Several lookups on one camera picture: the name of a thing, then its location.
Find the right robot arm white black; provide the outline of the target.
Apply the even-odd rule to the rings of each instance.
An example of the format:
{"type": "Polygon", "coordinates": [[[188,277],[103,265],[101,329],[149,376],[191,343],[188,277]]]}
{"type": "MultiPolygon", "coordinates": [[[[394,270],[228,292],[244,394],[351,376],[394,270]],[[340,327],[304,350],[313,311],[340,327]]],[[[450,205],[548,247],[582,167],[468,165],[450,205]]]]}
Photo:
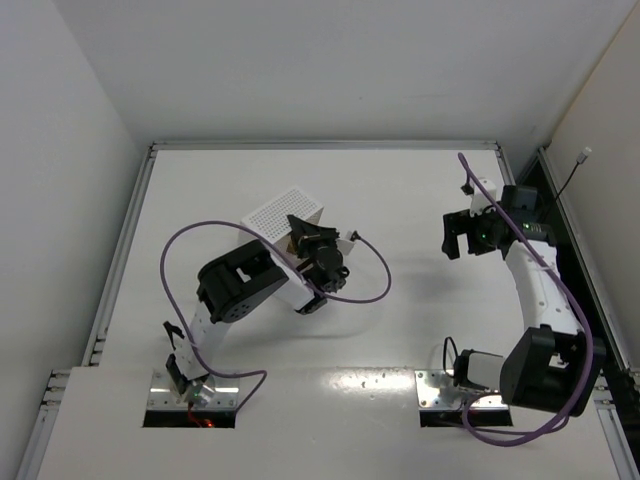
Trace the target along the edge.
{"type": "Polygon", "coordinates": [[[515,282],[523,317],[523,335],[507,356],[465,349],[453,364],[456,386],[493,390],[511,406],[559,412],[571,397],[569,414],[580,416],[607,356],[599,338],[586,339],[567,294],[556,280],[556,238],[540,222],[538,192],[532,187],[506,186],[498,191],[487,181],[482,188],[462,186],[469,209],[443,217],[442,250],[460,256],[459,236],[471,255],[500,252],[515,282]]]}

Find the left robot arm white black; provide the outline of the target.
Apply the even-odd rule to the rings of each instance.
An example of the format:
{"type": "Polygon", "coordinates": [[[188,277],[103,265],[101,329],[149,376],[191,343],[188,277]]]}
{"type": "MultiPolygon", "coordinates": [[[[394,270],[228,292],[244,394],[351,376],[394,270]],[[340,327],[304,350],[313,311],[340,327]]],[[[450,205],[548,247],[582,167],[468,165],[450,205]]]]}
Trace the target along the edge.
{"type": "Polygon", "coordinates": [[[241,226],[249,240],[209,261],[198,272],[197,307],[191,321],[164,322],[172,352],[166,370],[176,395],[191,405],[206,405],[224,373],[210,365],[230,327],[267,299],[276,297],[300,314],[322,308],[350,274],[345,256],[354,242],[335,228],[287,215],[284,245],[241,226]]]}

